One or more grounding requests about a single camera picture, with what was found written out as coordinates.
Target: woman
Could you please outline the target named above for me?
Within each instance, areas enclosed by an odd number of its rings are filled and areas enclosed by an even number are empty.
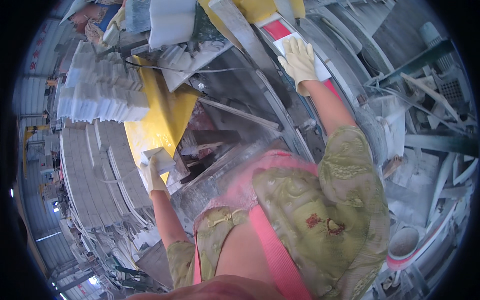
[[[189,242],[155,161],[142,165],[174,291],[132,299],[359,299],[386,253],[388,207],[364,134],[315,75],[313,49],[284,40],[279,61],[311,96],[329,140],[318,165],[268,151],[213,199]]]
[[[126,0],[93,0],[75,1],[63,20],[73,21],[76,25],[86,22],[84,27],[85,35],[90,42],[102,43],[103,34],[113,24],[120,28],[120,22],[125,20]]]

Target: yellow crane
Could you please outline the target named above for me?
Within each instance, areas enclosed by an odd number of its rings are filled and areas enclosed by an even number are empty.
[[[50,129],[50,125],[38,125],[38,126],[26,126],[24,131],[24,143],[22,144],[24,147],[23,151],[23,158],[24,158],[24,176],[27,178],[27,148],[28,143],[27,140],[31,138],[37,131]]]

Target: hand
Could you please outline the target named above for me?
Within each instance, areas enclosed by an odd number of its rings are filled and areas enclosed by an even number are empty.
[[[301,38],[296,39],[291,37],[290,40],[283,40],[283,48],[285,49],[285,58],[279,56],[278,61],[282,67],[287,71],[293,80],[295,80],[295,87],[297,92],[302,96],[310,96],[307,89],[300,83],[304,80],[318,80],[315,74],[315,67],[313,61],[315,54],[311,44],[305,47],[305,43]]]
[[[148,166],[145,164],[140,164],[140,170],[147,182],[147,191],[150,199],[152,198],[152,191],[166,191],[167,187],[163,182],[162,178],[158,175],[156,169],[157,157],[152,156],[148,162]]]
[[[117,28],[120,30],[120,22],[123,20],[125,20],[125,7],[122,6],[108,23],[107,30],[109,30],[113,24],[115,24]]]
[[[105,42],[103,41],[103,36],[100,36],[100,37],[98,38],[97,44],[99,44],[99,45],[101,45],[101,46],[103,46],[103,47],[108,48],[107,43],[105,43]]]

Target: pink apron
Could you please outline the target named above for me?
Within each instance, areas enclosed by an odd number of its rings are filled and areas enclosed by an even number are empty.
[[[257,169],[272,167],[301,168],[317,175],[317,165],[305,162],[301,157],[281,150],[271,150],[251,162],[247,168],[229,185],[225,195],[212,199],[194,222],[194,232],[204,213],[211,208],[229,206],[249,210],[249,218],[255,229],[267,258],[268,267],[275,284],[288,300],[311,300],[312,297],[305,287],[295,263],[288,251],[276,235],[257,198],[252,186],[252,177]],[[193,284],[201,283],[200,259],[195,237],[195,270]]]

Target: green patterned blouse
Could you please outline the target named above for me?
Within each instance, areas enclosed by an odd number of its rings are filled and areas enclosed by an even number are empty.
[[[316,299],[360,299],[386,254],[390,219],[382,183],[365,135],[353,126],[337,129],[318,165],[318,177],[303,169],[270,168],[253,178],[258,203]],[[216,222],[231,216],[226,222]],[[202,281],[215,276],[223,241],[248,212],[211,209],[201,221],[197,246]],[[167,249],[174,288],[193,283],[195,245]]]

